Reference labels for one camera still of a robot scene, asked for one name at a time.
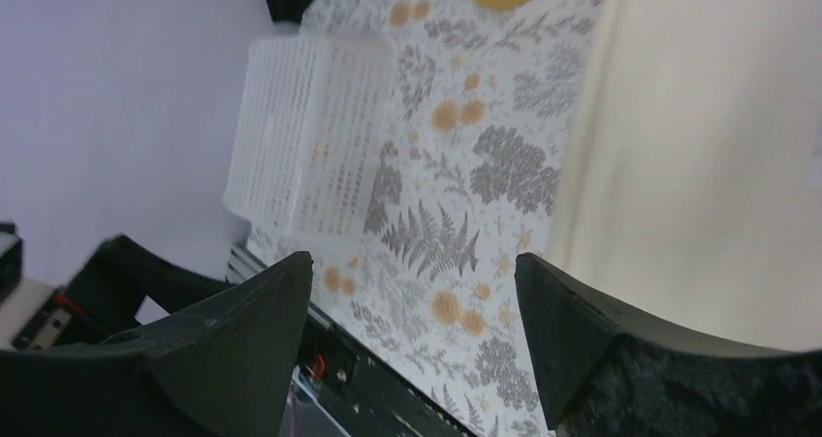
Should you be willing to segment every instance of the floral wallpaper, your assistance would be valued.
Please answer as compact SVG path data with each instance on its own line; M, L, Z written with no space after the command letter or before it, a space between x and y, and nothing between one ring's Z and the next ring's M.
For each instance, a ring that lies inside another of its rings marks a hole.
M315 0L304 32L381 34L396 74L359 248L312 251L313 301L478 435L548 435L514 260L543 254L601 0ZM254 228L273 264L309 243Z

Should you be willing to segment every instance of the white plastic basket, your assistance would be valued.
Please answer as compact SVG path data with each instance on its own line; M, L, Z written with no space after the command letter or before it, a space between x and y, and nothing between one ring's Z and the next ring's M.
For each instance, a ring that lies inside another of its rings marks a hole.
M252 44L225 206L281 234L359 240L393 60L378 39Z

